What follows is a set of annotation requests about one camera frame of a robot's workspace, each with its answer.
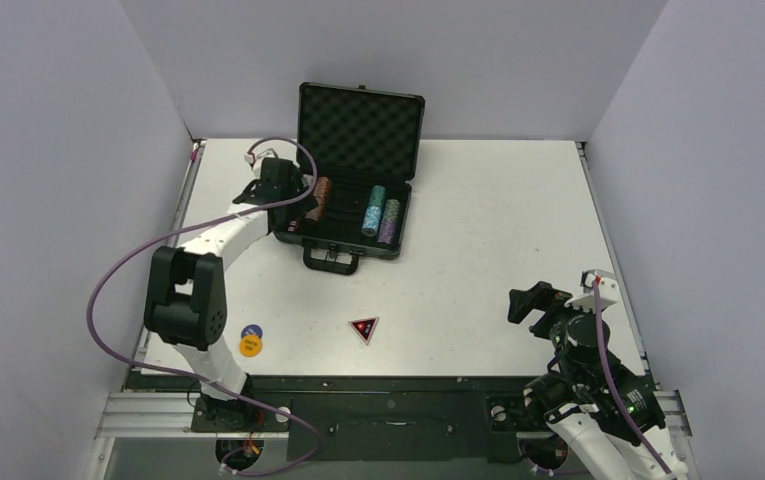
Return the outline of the yellow round button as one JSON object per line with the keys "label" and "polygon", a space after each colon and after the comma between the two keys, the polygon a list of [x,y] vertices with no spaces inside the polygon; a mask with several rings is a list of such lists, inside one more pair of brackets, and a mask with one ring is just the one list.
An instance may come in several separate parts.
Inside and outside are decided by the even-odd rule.
{"label": "yellow round button", "polygon": [[262,351],[263,341],[255,334],[244,335],[239,341],[238,348],[243,357],[252,358]]}

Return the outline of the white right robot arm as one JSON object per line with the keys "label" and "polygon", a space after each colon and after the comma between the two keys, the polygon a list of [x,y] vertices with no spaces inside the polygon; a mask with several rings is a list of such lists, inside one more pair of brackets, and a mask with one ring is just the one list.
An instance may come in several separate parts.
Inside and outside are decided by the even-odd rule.
{"label": "white right robot arm", "polygon": [[524,418],[563,440],[596,479],[687,478],[653,382],[608,348],[604,313],[622,299],[618,281],[587,270],[580,287],[573,295],[539,281],[509,292],[508,322],[540,312],[529,331],[554,352],[546,372],[522,390]]}

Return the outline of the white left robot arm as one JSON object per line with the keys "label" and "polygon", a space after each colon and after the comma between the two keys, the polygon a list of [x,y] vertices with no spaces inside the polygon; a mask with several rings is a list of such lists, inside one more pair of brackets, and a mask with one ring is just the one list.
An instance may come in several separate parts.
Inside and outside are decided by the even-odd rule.
{"label": "white left robot arm", "polygon": [[223,337],[228,321],[225,272],[260,239],[316,207],[315,173],[291,160],[265,158],[219,223],[196,237],[152,255],[144,324],[187,362],[205,405],[230,429],[249,427],[256,416],[248,375]]}

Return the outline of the blue round button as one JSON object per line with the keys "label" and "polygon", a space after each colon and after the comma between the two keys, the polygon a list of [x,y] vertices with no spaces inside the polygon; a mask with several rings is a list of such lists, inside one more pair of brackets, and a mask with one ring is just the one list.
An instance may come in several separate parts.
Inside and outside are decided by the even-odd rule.
{"label": "blue round button", "polygon": [[240,338],[243,339],[243,338],[246,338],[246,337],[249,337],[249,336],[253,336],[253,337],[256,337],[259,340],[261,340],[263,338],[263,330],[262,330],[262,328],[259,325],[257,325],[257,324],[246,325],[241,330]]}

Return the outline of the brown chip stack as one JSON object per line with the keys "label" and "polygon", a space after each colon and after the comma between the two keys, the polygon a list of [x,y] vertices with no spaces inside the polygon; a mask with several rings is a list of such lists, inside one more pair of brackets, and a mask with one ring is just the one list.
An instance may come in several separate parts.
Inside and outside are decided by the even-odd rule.
{"label": "brown chip stack", "polygon": [[318,225],[323,220],[325,211],[326,211],[326,201],[318,200],[317,205],[313,209],[311,209],[309,212],[307,212],[305,216],[303,217],[304,224],[310,227],[314,227]]}

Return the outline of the triangular all-in button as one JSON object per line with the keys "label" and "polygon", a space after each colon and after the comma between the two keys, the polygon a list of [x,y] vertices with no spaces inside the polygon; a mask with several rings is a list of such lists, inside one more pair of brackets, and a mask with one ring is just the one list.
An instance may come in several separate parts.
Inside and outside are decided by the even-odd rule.
{"label": "triangular all-in button", "polygon": [[371,317],[350,321],[348,325],[365,345],[369,345],[375,329],[378,326],[378,322],[378,317]]}

